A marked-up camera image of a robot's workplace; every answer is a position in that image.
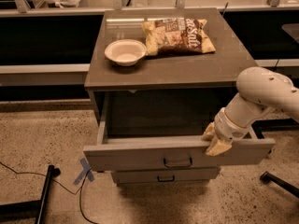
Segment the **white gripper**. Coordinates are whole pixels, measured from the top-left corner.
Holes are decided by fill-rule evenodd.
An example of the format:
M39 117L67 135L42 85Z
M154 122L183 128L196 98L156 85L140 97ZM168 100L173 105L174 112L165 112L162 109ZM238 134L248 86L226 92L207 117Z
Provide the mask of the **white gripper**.
M248 128L241 128L230 121L223 107L215 116L214 123L210 122L202 134L204 141L212 140L206 154L208 156L218 156L228 151L232 147L232 140L243 139L248 132Z

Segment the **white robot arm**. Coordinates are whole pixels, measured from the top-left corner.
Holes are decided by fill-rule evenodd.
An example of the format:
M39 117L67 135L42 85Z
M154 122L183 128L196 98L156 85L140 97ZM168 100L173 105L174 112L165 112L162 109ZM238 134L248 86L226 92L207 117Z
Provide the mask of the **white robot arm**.
M237 94L210 122L203 135L210 145L208 156L218 156L243 139L259 118L279 110L299 121L299 89L279 73L262 67L242 71L236 80Z

